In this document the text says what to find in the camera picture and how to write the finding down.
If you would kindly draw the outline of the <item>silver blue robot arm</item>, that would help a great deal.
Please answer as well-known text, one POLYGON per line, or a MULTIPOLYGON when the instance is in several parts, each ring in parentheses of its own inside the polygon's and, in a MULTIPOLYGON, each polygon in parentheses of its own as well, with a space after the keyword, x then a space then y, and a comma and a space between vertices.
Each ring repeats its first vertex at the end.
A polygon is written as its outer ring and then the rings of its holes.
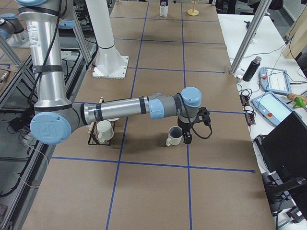
POLYGON ((76 129, 112 118, 149 114, 152 119, 177 116, 184 142, 191 143, 190 130, 204 121, 201 92, 186 87, 172 96, 154 94, 133 99, 89 105, 72 103, 66 96, 58 27, 73 26, 71 0, 20 0, 19 14, 27 24, 38 100, 30 123, 34 138, 44 144, 65 141, 76 129))

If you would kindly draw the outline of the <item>hand in green glove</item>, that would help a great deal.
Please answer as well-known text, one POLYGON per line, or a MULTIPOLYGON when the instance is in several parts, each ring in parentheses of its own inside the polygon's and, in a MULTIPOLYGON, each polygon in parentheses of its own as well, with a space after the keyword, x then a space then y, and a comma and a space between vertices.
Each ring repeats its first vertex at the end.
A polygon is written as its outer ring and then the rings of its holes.
POLYGON ((289 99, 290 101, 293 101, 295 104, 293 105, 293 108, 303 108, 307 105, 307 97, 306 96, 302 96, 302 95, 298 95, 298 94, 294 94, 294 93, 289 93, 287 94, 287 99, 289 99))

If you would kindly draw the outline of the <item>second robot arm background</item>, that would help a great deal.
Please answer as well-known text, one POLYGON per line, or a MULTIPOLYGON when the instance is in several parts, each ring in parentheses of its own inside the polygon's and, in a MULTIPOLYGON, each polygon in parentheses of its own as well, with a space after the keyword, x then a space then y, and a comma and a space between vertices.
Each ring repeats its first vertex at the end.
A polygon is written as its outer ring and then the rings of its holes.
POLYGON ((0 15, 0 36, 7 40, 13 36, 15 42, 22 44, 27 40, 25 29, 14 13, 0 15))

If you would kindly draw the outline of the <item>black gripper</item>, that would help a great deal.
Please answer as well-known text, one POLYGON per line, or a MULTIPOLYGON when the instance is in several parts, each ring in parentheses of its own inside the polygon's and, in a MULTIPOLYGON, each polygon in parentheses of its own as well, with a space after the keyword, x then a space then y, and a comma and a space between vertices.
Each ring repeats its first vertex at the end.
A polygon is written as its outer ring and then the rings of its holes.
POLYGON ((190 130, 193 127, 193 124, 190 122, 183 122, 180 119, 177 120, 178 126, 182 129, 183 132, 183 139, 185 144, 191 144, 192 142, 192 135, 190 133, 190 130))

